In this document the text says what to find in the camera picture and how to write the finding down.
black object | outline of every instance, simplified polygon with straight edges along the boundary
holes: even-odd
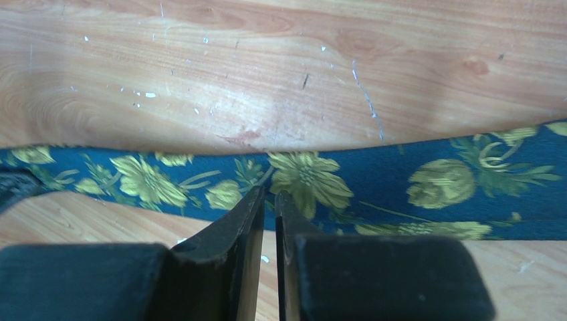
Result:
[[[0,320],[253,320],[263,189],[171,250],[159,244],[0,251]]]
[[[0,173],[0,213],[33,195]],[[167,249],[16,245],[0,251],[0,320],[253,320],[264,190]],[[488,321],[495,310],[463,245],[445,237],[326,235],[275,198],[279,319]]]
[[[279,316],[288,320],[493,320],[473,258],[446,237],[336,236],[275,204]]]

floral fabric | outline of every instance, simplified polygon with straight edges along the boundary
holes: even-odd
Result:
[[[84,147],[0,150],[43,192],[214,221],[252,186],[289,192],[328,233],[567,239],[567,121],[339,152],[193,156]]]

blue floral cloth strip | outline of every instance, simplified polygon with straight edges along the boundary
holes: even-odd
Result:
[[[254,185],[289,192],[328,233],[567,239],[567,120],[489,134],[337,152],[193,156],[99,148],[0,150],[43,192],[74,191],[214,221]]]

folded cloth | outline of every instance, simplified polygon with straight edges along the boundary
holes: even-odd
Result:
[[[489,134],[344,150],[193,156],[101,148],[0,150],[43,192],[214,221],[252,186],[289,192],[328,233],[567,239],[567,120]]]

wooden surface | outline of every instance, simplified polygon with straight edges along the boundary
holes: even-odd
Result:
[[[552,120],[565,16],[565,0],[4,0],[0,141],[381,145],[354,60],[387,144]]]
[[[208,223],[58,193],[21,202],[0,216],[0,247],[13,243],[161,242],[169,246]],[[567,242],[467,241],[498,320],[565,320]],[[275,233],[265,232],[257,320],[277,320]]]

